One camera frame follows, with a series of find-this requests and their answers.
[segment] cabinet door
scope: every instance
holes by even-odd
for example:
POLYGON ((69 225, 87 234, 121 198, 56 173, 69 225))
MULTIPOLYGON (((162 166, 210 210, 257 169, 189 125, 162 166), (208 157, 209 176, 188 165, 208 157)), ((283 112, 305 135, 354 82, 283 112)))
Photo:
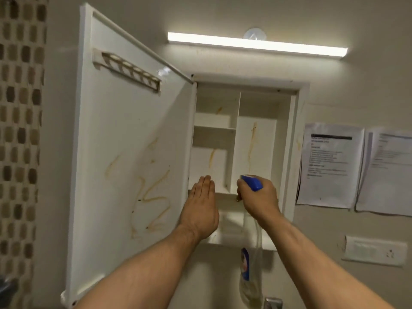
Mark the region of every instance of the cabinet door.
POLYGON ((167 236, 188 194, 196 85, 86 4, 65 305, 167 236))

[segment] wall socket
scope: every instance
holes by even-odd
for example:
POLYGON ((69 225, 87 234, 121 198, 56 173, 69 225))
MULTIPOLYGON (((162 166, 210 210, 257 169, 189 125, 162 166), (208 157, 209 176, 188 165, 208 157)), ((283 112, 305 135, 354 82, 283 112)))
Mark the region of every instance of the wall socket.
POLYGON ((408 244, 346 235, 343 260, 400 267, 405 264, 408 244))

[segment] brown tile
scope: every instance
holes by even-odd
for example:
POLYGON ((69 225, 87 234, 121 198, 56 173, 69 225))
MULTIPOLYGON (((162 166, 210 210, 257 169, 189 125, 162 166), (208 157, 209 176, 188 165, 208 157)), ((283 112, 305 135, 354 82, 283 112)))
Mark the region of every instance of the brown tile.
POLYGON ((15 146, 10 150, 10 161, 12 163, 16 163, 18 161, 18 150, 15 146))
POLYGON ((7 56, 8 56, 9 61, 17 60, 17 45, 9 44, 7 48, 7 56))
POLYGON ((33 257, 33 245, 32 244, 25 244, 24 245, 24 257, 30 259, 33 257))
POLYGON ((37 20, 40 22, 46 21, 47 8, 44 4, 37 5, 37 20))
POLYGON ((27 88, 20 88, 20 92, 18 93, 18 100, 21 104, 27 104, 27 100, 28 100, 28 89, 27 88))
POLYGON ((31 293, 31 280, 26 279, 23 281, 23 284, 21 285, 23 294, 30 294, 31 293))
POLYGON ((6 275, 10 275, 13 273, 13 259, 9 259, 6 261, 6 275))
POLYGON ((23 74, 23 71, 21 69, 21 66, 16 66, 14 68, 14 80, 16 83, 21 83, 21 76, 23 74))
POLYGON ((22 41, 24 39, 24 25, 18 24, 16 30, 17 40, 22 41))
POLYGON ((23 308, 23 296, 20 296, 17 298, 16 309, 24 309, 23 308))
POLYGON ((30 63, 31 48, 27 45, 23 46, 21 49, 21 60, 24 63, 30 63))
POLYGON ((0 107, 0 121, 7 120, 7 106, 2 105, 0 107))
POLYGON ((31 125, 33 123, 33 111, 28 108, 26 109, 26 124, 31 125))
POLYGON ((25 164, 29 164, 29 163, 30 163, 30 149, 29 149, 29 148, 26 148, 26 149, 24 150, 23 160, 24 160, 24 163, 25 163, 25 164))
POLYGON ((20 243, 14 242, 10 247, 11 253, 13 257, 18 257, 20 255, 20 243))
POLYGON ((20 6, 18 3, 13 3, 10 5, 10 18, 11 19, 18 19, 18 15, 20 12, 20 6))
POLYGON ((16 181, 18 183, 22 183, 24 181, 24 168, 23 167, 17 167, 14 175, 16 177, 16 181))
POLYGON ((36 169, 29 169, 28 171, 28 181, 30 184, 36 184, 37 183, 37 170, 36 169))
POLYGON ((34 69, 34 67, 29 67, 28 72, 27 72, 28 84, 34 84, 35 79, 36 79, 36 70, 34 69))
POLYGON ((20 239, 25 240, 27 237, 27 225, 23 223, 20 226, 20 239))
POLYGON ((44 63, 44 48, 36 48, 34 51, 34 61, 38 64, 44 63))
POLYGON ((13 108, 13 122, 18 124, 20 121, 20 109, 18 107, 13 108))
POLYGON ((10 204, 3 203, 1 206, 1 218, 10 218, 10 204))
POLYGON ((12 201, 16 199, 16 187, 12 185, 9 190, 9 197, 12 201))
POLYGON ((18 275, 22 276, 25 271, 26 271, 26 263, 23 260, 21 260, 18 262, 18 266, 17 266, 18 275))
POLYGON ((12 33, 12 26, 10 25, 10 23, 4 23, 3 24, 3 37, 6 40, 10 40, 11 33, 12 33))
POLYGON ((30 143, 33 145, 39 145, 40 134, 39 130, 32 129, 30 130, 30 143))
POLYGON ((4 140, 6 142, 13 142, 13 127, 6 127, 4 130, 4 140))
POLYGON ((28 201, 28 197, 29 197, 28 187, 24 187, 21 191, 21 198, 23 199, 23 201, 28 201))
POLYGON ((26 142, 26 129, 19 128, 17 131, 17 141, 20 144, 24 144, 26 142))
POLYGON ((37 41, 37 26, 35 25, 30 27, 29 40, 32 42, 37 41))
POLYGON ((8 81, 9 80, 9 71, 10 67, 8 64, 4 64, 3 67, 1 67, 1 78, 3 81, 8 81))
POLYGON ((9 243, 6 240, 0 242, 0 253, 5 255, 9 252, 9 243))
POLYGON ((7 236, 9 239, 12 239, 14 237, 14 223, 9 223, 7 226, 7 236))
POLYGON ((1 3, 0 6, 0 18, 4 18, 6 16, 6 5, 5 3, 1 3))
POLYGON ((13 211, 13 213, 14 213, 14 218, 15 218, 16 220, 20 220, 20 219, 22 218, 22 216, 23 216, 23 208, 22 208, 21 204, 16 204, 16 205, 14 205, 14 211, 13 211))
POLYGON ((23 19, 24 20, 32 20, 33 19, 33 5, 31 4, 24 4, 23 5, 23 19))
POLYGON ((8 86, 6 91, 6 99, 9 103, 13 103, 14 99, 16 98, 16 94, 14 93, 14 87, 8 86))
POLYGON ((40 92, 39 89, 33 90, 31 100, 33 102, 33 105, 40 105, 42 103, 42 93, 40 92))
POLYGON ((30 221, 30 222, 34 221, 36 219, 36 211, 35 211, 34 206, 27 207, 26 219, 27 219, 27 221, 30 221))
POLYGON ((12 167, 4 166, 3 167, 3 180, 10 181, 12 179, 12 167))

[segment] brown stain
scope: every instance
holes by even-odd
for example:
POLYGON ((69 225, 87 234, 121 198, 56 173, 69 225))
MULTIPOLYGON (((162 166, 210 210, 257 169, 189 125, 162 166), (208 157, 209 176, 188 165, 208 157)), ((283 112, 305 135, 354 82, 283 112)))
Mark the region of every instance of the brown stain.
MULTIPOLYGON (((171 205, 170 205, 170 200, 167 197, 164 197, 164 196, 152 197, 152 198, 148 198, 148 199, 145 199, 145 197, 149 194, 149 192, 151 190, 153 190, 157 185, 159 185, 162 181, 164 181, 168 177, 169 172, 170 172, 170 170, 166 171, 166 173, 159 180, 157 180, 155 183, 153 183, 146 190, 146 192, 144 193, 144 195, 142 197, 142 202, 143 203, 150 203, 150 202, 157 201, 157 200, 160 200, 160 199, 165 199, 169 203, 168 207, 164 211, 162 211, 160 213, 160 215, 158 215, 155 219, 153 219, 151 223, 149 223, 149 225, 146 228, 149 233, 153 233, 153 232, 162 230, 161 226, 163 226, 163 223, 156 223, 156 222, 159 219, 161 219, 163 217, 163 215, 171 208, 171 205)), ((143 189, 145 188, 145 184, 146 184, 146 179, 145 178, 138 177, 138 179, 141 181, 141 186, 140 186, 139 192, 137 193, 136 198, 134 200, 132 213, 134 213, 134 211, 136 210, 137 203, 139 202, 139 196, 143 192, 143 189)), ((133 226, 132 215, 130 215, 130 226, 131 226, 131 239, 140 238, 140 237, 137 236, 137 230, 133 226)))
POLYGON ((215 155, 215 152, 216 152, 216 149, 214 148, 214 149, 212 150, 211 154, 210 154, 210 157, 209 157, 209 169, 212 168, 213 156, 215 155))
MULTIPOLYGON (((138 179, 140 180, 141 185, 140 185, 139 192, 137 193, 136 198, 134 199, 132 213, 134 213, 134 211, 136 210, 136 205, 137 205, 137 202, 138 202, 138 200, 139 200, 139 196, 140 196, 140 194, 142 194, 143 189, 145 188, 145 184, 146 184, 146 179, 145 179, 145 178, 143 178, 143 177, 138 177, 138 179)), ((132 216, 132 215, 130 215, 130 227, 131 227, 131 239, 137 239, 137 238, 139 238, 139 237, 137 236, 137 230, 136 230, 135 227, 133 226, 133 216, 132 216)))
POLYGON ((149 233, 160 231, 162 229, 160 227, 162 227, 164 225, 164 223, 159 223, 158 221, 170 210, 170 208, 171 208, 171 206, 170 206, 170 202, 169 202, 169 206, 167 206, 167 208, 164 211, 162 211, 156 218, 154 218, 152 220, 151 223, 148 224, 148 226, 146 227, 146 230, 149 233))
POLYGON ((151 187, 149 187, 147 189, 146 193, 143 195, 142 198, 145 199, 145 197, 150 193, 151 190, 153 190, 157 185, 162 183, 167 178, 167 176, 169 175, 169 172, 170 172, 170 169, 168 171, 166 171, 166 173, 160 179, 158 179, 155 183, 153 183, 151 185, 151 187))
POLYGON ((155 148, 156 148, 156 144, 157 144, 157 141, 159 140, 159 138, 155 138, 155 140, 153 141, 153 142, 151 142, 148 146, 147 146, 147 148, 149 149, 149 150, 154 150, 155 148))
POLYGON ((110 173, 112 171, 112 168, 116 165, 116 163, 119 161, 120 158, 120 154, 116 156, 116 158, 110 163, 110 165, 106 168, 106 171, 104 173, 104 176, 106 177, 106 179, 109 178, 110 173))
POLYGON ((250 172, 250 168, 251 168, 251 159, 252 159, 252 151, 253 151, 253 147, 255 146, 256 143, 256 129, 258 127, 258 123, 255 122, 253 124, 253 129, 252 129, 252 138, 250 140, 250 145, 249 145, 249 153, 248 153, 248 164, 249 164, 249 172, 250 172))

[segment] bottle label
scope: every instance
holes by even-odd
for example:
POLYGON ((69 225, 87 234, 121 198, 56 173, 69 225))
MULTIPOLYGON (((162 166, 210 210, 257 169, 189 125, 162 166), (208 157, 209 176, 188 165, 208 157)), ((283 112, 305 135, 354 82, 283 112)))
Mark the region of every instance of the bottle label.
POLYGON ((249 281, 249 253, 245 248, 241 250, 241 258, 242 258, 242 265, 241 265, 241 274, 243 280, 249 281))

